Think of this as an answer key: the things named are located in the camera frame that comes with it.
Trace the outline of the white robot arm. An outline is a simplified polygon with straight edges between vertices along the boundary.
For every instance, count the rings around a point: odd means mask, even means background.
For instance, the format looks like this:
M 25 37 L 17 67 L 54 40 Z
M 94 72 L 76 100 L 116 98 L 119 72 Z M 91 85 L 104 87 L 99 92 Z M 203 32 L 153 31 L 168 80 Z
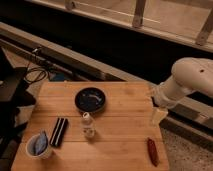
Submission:
M 151 90 L 157 108 L 153 111 L 151 123 L 158 125 L 167 115 L 167 109 L 174 108 L 185 96 L 200 92 L 213 98 L 213 60 L 184 57 L 171 68 L 171 76 Z

